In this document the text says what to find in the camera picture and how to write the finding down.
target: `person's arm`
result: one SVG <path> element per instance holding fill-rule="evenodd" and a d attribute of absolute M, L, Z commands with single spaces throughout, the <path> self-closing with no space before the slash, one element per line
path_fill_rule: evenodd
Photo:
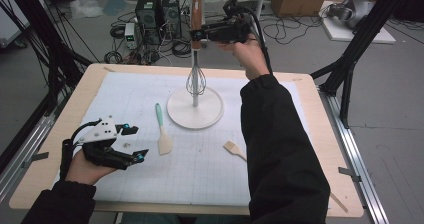
<path fill-rule="evenodd" d="M 330 187 L 290 93 L 269 75 L 253 35 L 219 46 L 251 80 L 240 94 L 253 223 L 324 223 Z"/>
<path fill-rule="evenodd" d="M 82 151 L 77 152 L 65 180 L 55 183 L 52 190 L 42 191 L 22 223 L 88 223 L 95 206 L 93 185 L 113 171 L 92 164 Z"/>

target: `black jacket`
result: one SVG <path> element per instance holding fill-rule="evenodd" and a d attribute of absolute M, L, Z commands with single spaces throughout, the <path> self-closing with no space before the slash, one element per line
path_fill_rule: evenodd
<path fill-rule="evenodd" d="M 241 96 L 253 223 L 324 223 L 330 187 L 290 93 L 264 75 Z M 41 192 L 22 223 L 88 223 L 95 191 L 59 181 Z"/>

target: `white paper mat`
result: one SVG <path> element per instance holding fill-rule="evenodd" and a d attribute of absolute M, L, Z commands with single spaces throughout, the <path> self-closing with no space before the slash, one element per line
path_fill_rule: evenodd
<path fill-rule="evenodd" d="M 108 73 L 81 124 L 112 115 L 115 124 L 139 127 L 135 135 L 118 136 L 112 147 L 128 154 L 142 149 L 149 152 L 143 163 L 102 178 L 96 184 L 96 200 L 248 205 L 246 162 L 223 148 L 231 140 L 246 150 L 240 127 L 240 89 L 247 79 L 206 78 L 207 86 L 224 101 L 224 115 L 210 128 L 190 131 L 173 123 L 166 110 L 170 94 L 185 86 L 186 77 Z M 292 94 L 308 132 L 295 84 L 282 84 Z M 172 152 L 163 156 L 159 156 L 157 147 L 160 132 L 156 103 L 162 107 L 165 130 L 174 141 Z M 76 140 L 89 129 L 83 129 Z"/>

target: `white cable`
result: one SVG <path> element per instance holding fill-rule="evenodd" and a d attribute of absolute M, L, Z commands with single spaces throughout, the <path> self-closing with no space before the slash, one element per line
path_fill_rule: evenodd
<path fill-rule="evenodd" d="M 163 24 L 163 25 L 160 27 L 160 29 L 159 29 L 159 37 L 162 39 L 162 43 L 159 45 L 159 47 L 158 47 L 158 49 L 157 49 L 157 52 L 158 52 L 159 56 L 165 57 L 165 58 L 168 60 L 169 65 L 170 65 L 170 66 L 172 66 L 172 61 L 171 61 L 171 60 L 170 60 L 167 56 L 165 56 L 164 54 L 162 54 L 162 52 L 160 51 L 160 48 L 162 47 L 163 43 L 165 42 L 165 37 L 166 37 L 166 33 L 165 33 L 165 37 L 163 37 L 163 38 L 162 38 L 162 28 L 163 28 L 166 24 L 168 24 L 168 22 L 169 22 L 169 20 L 166 20 L 165 24 Z"/>

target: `brush with teal handle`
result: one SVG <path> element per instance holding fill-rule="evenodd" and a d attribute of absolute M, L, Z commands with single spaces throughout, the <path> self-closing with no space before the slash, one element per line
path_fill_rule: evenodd
<path fill-rule="evenodd" d="M 172 139 L 166 134 L 165 128 L 163 127 L 162 108 L 160 107 L 159 103 L 156 103 L 155 109 L 160 127 L 160 137 L 158 140 L 159 154 L 164 155 L 171 152 L 173 142 Z"/>

